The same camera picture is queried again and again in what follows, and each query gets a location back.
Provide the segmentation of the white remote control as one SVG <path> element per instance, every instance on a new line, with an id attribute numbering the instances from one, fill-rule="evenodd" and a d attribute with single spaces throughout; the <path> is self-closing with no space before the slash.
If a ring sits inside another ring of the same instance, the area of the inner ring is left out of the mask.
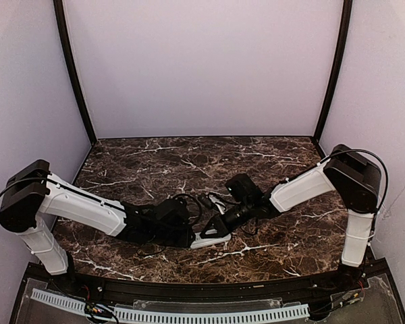
<path id="1" fill-rule="evenodd" d="M 222 238 L 201 238 L 200 233 L 196 233 L 195 240 L 191 243 L 190 249 L 199 249 L 216 244 L 223 244 L 229 242 L 232 236 L 230 234 Z"/>

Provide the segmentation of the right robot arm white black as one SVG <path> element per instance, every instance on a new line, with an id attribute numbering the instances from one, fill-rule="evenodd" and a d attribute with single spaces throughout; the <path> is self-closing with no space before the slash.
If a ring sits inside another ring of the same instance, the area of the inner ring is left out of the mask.
<path id="1" fill-rule="evenodd" d="M 225 187 L 236 203 L 212 216 L 199 236 L 203 240 L 224 238 L 251 219 L 274 219 L 333 193 L 348 214 L 340 265 L 358 268 L 375 232 L 388 184 L 389 173 L 382 158 L 368 150 L 339 144 L 312 167 L 268 190 L 260 189 L 246 173 L 233 176 Z"/>

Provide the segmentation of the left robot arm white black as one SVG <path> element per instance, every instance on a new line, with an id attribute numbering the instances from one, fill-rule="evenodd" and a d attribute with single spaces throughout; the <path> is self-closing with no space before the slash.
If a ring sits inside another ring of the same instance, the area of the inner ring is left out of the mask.
<path id="1" fill-rule="evenodd" d="M 109 200 L 77 188 L 51 173 L 39 159 L 8 179 L 0 192 L 0 225 L 19 236 L 50 275 L 69 273 L 72 257 L 45 225 L 55 215 L 124 242 L 188 248 L 196 238 L 183 198 L 157 205 Z"/>

